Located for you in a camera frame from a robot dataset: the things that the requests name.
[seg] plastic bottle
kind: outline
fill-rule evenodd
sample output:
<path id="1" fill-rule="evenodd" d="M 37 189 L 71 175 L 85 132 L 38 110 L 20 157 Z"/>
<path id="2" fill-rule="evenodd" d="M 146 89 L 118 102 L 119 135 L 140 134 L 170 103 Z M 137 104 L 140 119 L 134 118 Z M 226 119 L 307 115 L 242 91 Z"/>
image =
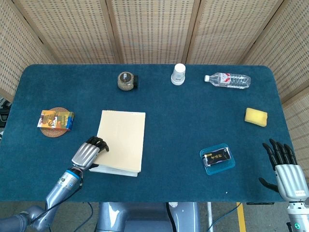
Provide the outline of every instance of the plastic bottle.
<path id="1" fill-rule="evenodd" d="M 251 78 L 241 74 L 217 72 L 211 76 L 205 75 L 204 81 L 219 87 L 248 88 L 251 83 Z"/>

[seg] robotic finger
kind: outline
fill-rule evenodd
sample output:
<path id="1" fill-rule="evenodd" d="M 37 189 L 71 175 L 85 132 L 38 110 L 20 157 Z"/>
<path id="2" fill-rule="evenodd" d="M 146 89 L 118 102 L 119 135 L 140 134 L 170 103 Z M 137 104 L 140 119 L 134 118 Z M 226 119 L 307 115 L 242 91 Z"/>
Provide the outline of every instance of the robotic finger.
<path id="1" fill-rule="evenodd" d="M 106 149 L 106 151 L 109 151 L 109 147 L 107 146 L 106 142 L 103 141 L 103 139 L 92 136 L 89 138 L 86 142 L 87 144 L 92 144 L 100 149 L 100 151 Z"/>
<path id="2" fill-rule="evenodd" d="M 279 147 L 281 153 L 283 154 L 284 163 L 285 163 L 285 164 L 290 164 L 291 162 L 290 162 L 288 153 L 286 152 L 284 146 L 283 146 L 281 143 L 279 143 L 279 142 L 277 142 L 277 145 L 278 145 L 278 147 Z"/>
<path id="3" fill-rule="evenodd" d="M 272 166 L 272 169 L 275 170 L 275 166 L 278 165 L 278 161 L 277 158 L 274 155 L 274 152 L 272 151 L 271 147 L 268 146 L 267 144 L 263 144 L 263 147 L 265 148 L 268 156 L 269 156 L 269 160 Z"/>
<path id="4" fill-rule="evenodd" d="M 259 178 L 259 181 L 261 182 L 261 184 L 262 184 L 264 187 L 266 187 L 266 188 L 268 188 L 268 189 L 270 189 L 270 190 L 273 190 L 273 191 L 279 193 L 279 190 L 278 190 L 278 186 L 277 186 L 277 185 L 273 185 L 273 184 L 267 182 L 264 178 L 261 178 L 261 177 Z"/>
<path id="5" fill-rule="evenodd" d="M 297 165 L 296 157 L 292 149 L 287 144 L 284 144 L 284 148 L 287 151 L 288 156 L 290 157 L 291 163 Z"/>
<path id="6" fill-rule="evenodd" d="M 279 150 L 279 147 L 278 147 L 276 141 L 273 140 L 273 139 L 270 139 L 269 141 L 270 141 L 272 147 L 274 148 L 275 155 L 276 155 L 276 157 L 277 157 L 277 159 L 278 159 L 278 165 L 284 164 L 281 151 Z"/>

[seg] bottle label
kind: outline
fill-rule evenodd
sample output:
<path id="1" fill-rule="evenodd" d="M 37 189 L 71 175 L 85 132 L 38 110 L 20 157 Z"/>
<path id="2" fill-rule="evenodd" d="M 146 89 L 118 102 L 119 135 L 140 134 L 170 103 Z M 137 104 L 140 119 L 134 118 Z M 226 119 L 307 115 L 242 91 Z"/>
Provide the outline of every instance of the bottle label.
<path id="1" fill-rule="evenodd" d="M 230 84 L 230 82 L 231 82 L 231 74 L 222 73 L 220 83 Z"/>

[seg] transparent container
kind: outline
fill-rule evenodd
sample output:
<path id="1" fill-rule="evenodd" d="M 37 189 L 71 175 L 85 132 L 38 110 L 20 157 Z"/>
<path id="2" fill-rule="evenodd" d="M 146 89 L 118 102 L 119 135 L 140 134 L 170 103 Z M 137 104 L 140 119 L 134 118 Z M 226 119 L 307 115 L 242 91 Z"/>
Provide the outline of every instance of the transparent container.
<path id="1" fill-rule="evenodd" d="M 216 150 L 219 150 L 221 148 L 225 148 L 225 147 L 228 148 L 231 159 L 225 160 L 225 161 L 220 162 L 220 163 L 212 164 L 211 166 L 208 166 L 208 167 L 205 166 L 204 163 L 203 163 L 203 166 L 205 167 L 207 175 L 213 175 L 213 174 L 220 173 L 220 172 L 223 172 L 225 170 L 228 170 L 230 168 L 235 167 L 235 160 L 234 160 L 234 157 L 232 155 L 231 149 L 226 144 L 218 144 L 218 145 L 215 145 L 215 146 L 207 147 L 207 148 L 201 150 L 199 155 L 201 156 L 201 159 L 203 160 L 203 155 L 210 153 L 210 152 L 213 152 L 213 151 L 216 151 Z"/>
<path id="2" fill-rule="evenodd" d="M 210 82 L 217 87 L 248 88 L 251 83 L 251 78 L 242 74 L 217 72 L 211 76 L 205 75 L 204 81 Z"/>

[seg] wicker screen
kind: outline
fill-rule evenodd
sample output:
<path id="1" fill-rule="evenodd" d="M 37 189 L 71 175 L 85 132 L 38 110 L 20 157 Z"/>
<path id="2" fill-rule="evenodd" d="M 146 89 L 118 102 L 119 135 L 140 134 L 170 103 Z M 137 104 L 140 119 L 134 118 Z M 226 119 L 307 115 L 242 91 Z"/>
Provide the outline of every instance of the wicker screen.
<path id="1" fill-rule="evenodd" d="M 309 90 L 284 108 L 298 164 L 309 180 Z"/>
<path id="2" fill-rule="evenodd" d="M 112 0 L 124 63 L 179 63 L 194 0 Z"/>
<path id="3" fill-rule="evenodd" d="M 17 0 L 16 4 L 60 63 L 115 63 L 100 0 Z"/>
<path id="4" fill-rule="evenodd" d="M 243 61 L 266 65 L 274 72 L 283 102 L 309 85 L 309 1 L 287 2 Z"/>
<path id="5" fill-rule="evenodd" d="M 11 1 L 0 0 L 0 95 L 9 101 L 28 65 L 55 62 L 22 20 Z"/>
<path id="6" fill-rule="evenodd" d="M 278 0 L 202 0 L 188 63 L 235 64 L 278 7 Z"/>

